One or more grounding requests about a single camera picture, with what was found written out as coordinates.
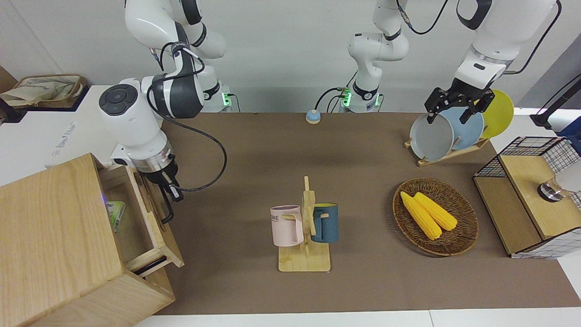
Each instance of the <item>green indicator light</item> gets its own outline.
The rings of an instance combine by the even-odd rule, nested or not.
[[[351,92],[347,91],[346,93],[347,94],[343,99],[343,106],[349,107],[349,105],[351,104]]]
[[[222,102],[224,106],[230,106],[230,97],[226,93],[222,93]]]

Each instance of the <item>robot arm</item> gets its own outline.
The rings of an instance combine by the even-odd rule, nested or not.
[[[198,73],[204,64],[191,50],[182,23],[192,24],[190,35],[195,35],[195,26],[202,28],[196,36],[198,51],[214,56],[223,51],[201,47],[208,36],[201,18],[195,0],[128,0],[125,22],[129,31],[149,48],[161,49],[167,44],[176,70],[145,77],[141,83],[123,80],[99,99],[102,117],[119,144],[121,155],[115,161],[135,167],[174,201],[183,198],[175,188],[179,186],[175,178],[178,166],[154,111],[171,118],[193,118],[202,109],[204,96]]]
[[[128,0],[125,25],[137,41],[150,48],[156,60],[159,60],[156,49],[177,41],[188,44],[202,59],[221,58],[226,51],[224,37],[202,22],[196,0]],[[223,110],[227,106],[223,96],[229,93],[229,88],[218,80],[214,67],[206,65],[196,76],[205,111]]]
[[[407,0],[400,1],[405,6]],[[377,61],[399,61],[407,55],[409,43],[401,34],[401,17],[396,0],[378,0],[373,22],[382,33],[357,33],[349,41],[349,55],[357,62],[357,74],[349,86],[349,109],[367,112],[376,102],[383,71]]]
[[[435,88],[426,100],[428,122],[453,106],[467,106],[460,121],[484,112],[494,98],[490,86],[500,78],[521,47],[546,20],[555,0],[477,0],[478,8],[471,19],[458,13],[476,39],[456,70],[448,90]]]

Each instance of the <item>yellow plate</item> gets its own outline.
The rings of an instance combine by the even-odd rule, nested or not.
[[[499,90],[492,90],[492,92],[494,93],[494,100],[492,100],[488,109],[482,113],[485,129],[481,138],[491,138],[504,132],[514,116],[514,105],[510,97]]]

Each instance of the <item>corn cob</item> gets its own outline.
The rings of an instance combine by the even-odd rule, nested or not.
[[[439,204],[435,203],[432,199],[427,197],[421,192],[414,195],[414,199],[432,216],[434,221],[440,225],[445,230],[453,230],[456,228],[458,221],[454,216],[450,215],[444,208],[440,207]]]
[[[411,216],[414,218],[419,228],[422,229],[424,234],[426,234],[426,236],[431,240],[440,237],[442,235],[440,226],[437,225],[430,214],[418,203],[418,201],[406,192],[401,192],[400,195],[403,205],[406,207],[407,211],[410,212]]]

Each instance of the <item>wicker tray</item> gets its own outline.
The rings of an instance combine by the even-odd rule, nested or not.
[[[443,230],[436,240],[430,240],[411,217],[401,200],[400,192],[413,196],[422,192],[451,213],[458,225]],[[468,251],[478,238],[478,220],[470,203],[449,184],[433,178],[414,178],[401,184],[393,196],[393,215],[403,234],[420,249],[449,257]]]

